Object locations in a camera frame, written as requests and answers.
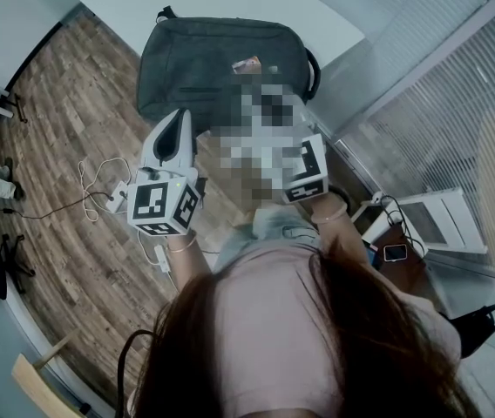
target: long brown hair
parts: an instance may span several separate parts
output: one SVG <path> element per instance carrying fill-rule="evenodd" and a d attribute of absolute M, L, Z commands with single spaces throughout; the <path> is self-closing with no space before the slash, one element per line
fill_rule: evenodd
<path fill-rule="evenodd" d="M 336 344 L 337 416 L 477 417 L 456 368 L 419 319 L 366 268 L 338 257 L 309 262 L 316 305 Z M 156 320 L 134 404 L 136 418 L 221 417 L 214 294 L 227 272 L 191 280 Z"/>

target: black bag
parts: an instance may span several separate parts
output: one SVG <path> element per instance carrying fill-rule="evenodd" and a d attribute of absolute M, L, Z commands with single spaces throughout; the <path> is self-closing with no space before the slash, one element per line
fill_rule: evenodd
<path fill-rule="evenodd" d="M 284 25 L 241 18 L 177 18 L 169 7 L 159 16 L 168 19 L 155 26 L 141 56 L 137 108 L 144 118 L 159 122 L 186 108 L 195 134 L 208 130 L 216 121 L 214 103 L 234 74 L 232 65 L 253 56 L 259 58 L 263 73 L 274 67 L 274 81 L 288 85 L 304 103 L 317 92 L 319 65 Z"/>

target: wooden chair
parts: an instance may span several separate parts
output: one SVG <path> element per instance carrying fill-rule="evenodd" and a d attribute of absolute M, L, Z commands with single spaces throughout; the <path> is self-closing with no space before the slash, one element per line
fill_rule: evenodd
<path fill-rule="evenodd" d="M 46 383 L 39 373 L 50 359 L 58 354 L 62 347 L 77 334 L 78 330 L 73 330 L 56 344 L 50 352 L 45 354 L 34 364 L 31 364 L 24 355 L 20 354 L 15 361 L 11 375 L 19 384 L 19 387 L 32 399 L 44 414 L 50 418 L 83 418 L 91 409 L 85 404 L 81 409 L 75 408 L 68 401 L 57 394 Z"/>

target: t-shirt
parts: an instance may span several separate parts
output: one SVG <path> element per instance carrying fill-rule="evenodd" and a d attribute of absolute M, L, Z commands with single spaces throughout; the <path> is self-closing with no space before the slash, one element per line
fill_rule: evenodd
<path fill-rule="evenodd" d="M 236 260 L 219 282 L 216 355 L 226 417 L 284 408 L 335 416 L 342 399 L 331 342 L 312 300 L 318 299 L 309 271 L 313 253 L 302 246 L 257 248 Z M 431 302 L 376 276 L 414 307 L 429 336 L 458 363 L 458 333 Z"/>

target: smartphone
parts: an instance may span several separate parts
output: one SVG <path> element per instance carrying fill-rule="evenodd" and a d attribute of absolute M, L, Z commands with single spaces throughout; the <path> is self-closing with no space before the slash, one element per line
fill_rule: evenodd
<path fill-rule="evenodd" d="M 385 261 L 406 260 L 408 250 L 406 245 L 388 245 L 383 248 L 383 259 Z"/>

